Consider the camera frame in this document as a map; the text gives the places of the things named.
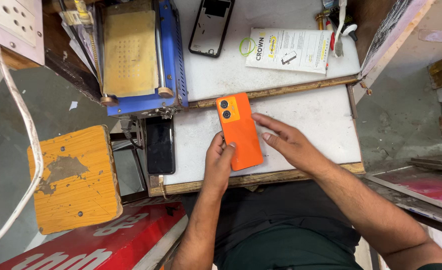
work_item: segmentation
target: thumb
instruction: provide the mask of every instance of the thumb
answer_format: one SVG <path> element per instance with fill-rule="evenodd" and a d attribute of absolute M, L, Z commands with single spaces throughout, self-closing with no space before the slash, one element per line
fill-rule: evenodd
<path fill-rule="evenodd" d="M 283 139 L 279 138 L 276 135 L 272 135 L 271 133 L 264 132 L 263 139 L 266 143 L 272 148 L 276 149 L 279 153 L 284 154 L 286 150 L 287 142 Z"/>
<path fill-rule="evenodd" d="M 222 151 L 221 157 L 219 158 L 220 163 L 231 164 L 231 159 L 236 153 L 236 143 L 230 142 L 229 145 Z"/>

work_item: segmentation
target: hand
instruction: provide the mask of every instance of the hand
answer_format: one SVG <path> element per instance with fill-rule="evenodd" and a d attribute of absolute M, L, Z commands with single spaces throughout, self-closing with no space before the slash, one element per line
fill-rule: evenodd
<path fill-rule="evenodd" d="M 262 137 L 296 169 L 316 176 L 333 164 L 297 128 L 264 114 L 254 113 L 251 116 L 258 125 L 265 126 L 279 135 L 265 132 Z"/>
<path fill-rule="evenodd" d="M 206 152 L 206 166 L 204 168 L 204 182 L 202 190 L 211 195 L 222 197 L 228 188 L 228 179 L 231 174 L 231 159 L 235 153 L 236 144 L 229 145 L 223 140 L 222 131 L 216 133 Z"/>

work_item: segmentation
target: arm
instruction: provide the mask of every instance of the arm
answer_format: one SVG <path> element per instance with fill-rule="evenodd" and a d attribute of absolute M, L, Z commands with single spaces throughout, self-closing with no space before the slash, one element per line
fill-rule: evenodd
<path fill-rule="evenodd" d="M 235 147 L 234 143 L 226 146 L 222 132 L 218 132 L 206 152 L 203 187 L 174 257 L 175 270 L 212 269 L 219 208 L 228 187 Z"/>
<path fill-rule="evenodd" d="M 328 160 L 299 130 L 258 113 L 253 119 L 278 135 L 263 133 L 263 139 L 291 165 L 313 176 L 391 269 L 442 263 L 442 249 L 417 221 Z"/>

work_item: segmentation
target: wooden table edge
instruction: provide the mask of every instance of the wooden table edge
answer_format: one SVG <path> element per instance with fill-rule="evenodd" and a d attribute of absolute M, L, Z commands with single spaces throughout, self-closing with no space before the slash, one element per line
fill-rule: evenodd
<path fill-rule="evenodd" d="M 259 90 L 259 91 L 251 91 L 247 92 L 248 98 L 258 99 L 264 97 L 272 97 L 296 92 L 303 92 L 308 90 L 314 90 L 319 88 L 337 86 L 337 85 L 348 85 L 359 82 L 358 75 L 350 75 L 340 78 L 327 79 L 322 81 L 315 81 L 311 83 L 302 83 L 285 87 L 278 87 L 273 89 Z M 214 99 L 204 99 L 199 101 L 191 101 L 189 102 L 189 109 L 200 109 L 214 106 L 216 102 L 216 98 Z"/>
<path fill-rule="evenodd" d="M 354 175 L 363 175 L 366 173 L 362 162 L 339 164 Z M 282 183 L 291 181 L 308 180 L 310 177 L 300 170 L 290 169 L 275 172 L 257 173 L 243 176 L 234 176 L 229 178 L 228 188 L 247 187 L 253 185 L 264 185 L 269 183 Z M 201 189 L 203 181 L 177 183 L 164 185 L 164 191 L 167 195 L 195 192 Z M 148 193 L 150 197 L 162 196 L 162 189 L 159 185 L 158 176 L 150 176 L 148 183 Z"/>

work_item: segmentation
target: orange smartphone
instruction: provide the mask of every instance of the orange smartphone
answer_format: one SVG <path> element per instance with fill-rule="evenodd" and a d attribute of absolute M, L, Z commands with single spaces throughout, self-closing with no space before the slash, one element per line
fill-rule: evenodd
<path fill-rule="evenodd" d="M 219 120 L 226 144 L 236 143 L 231 160 L 233 171 L 239 171 L 263 162 L 248 95 L 240 93 L 216 99 Z"/>

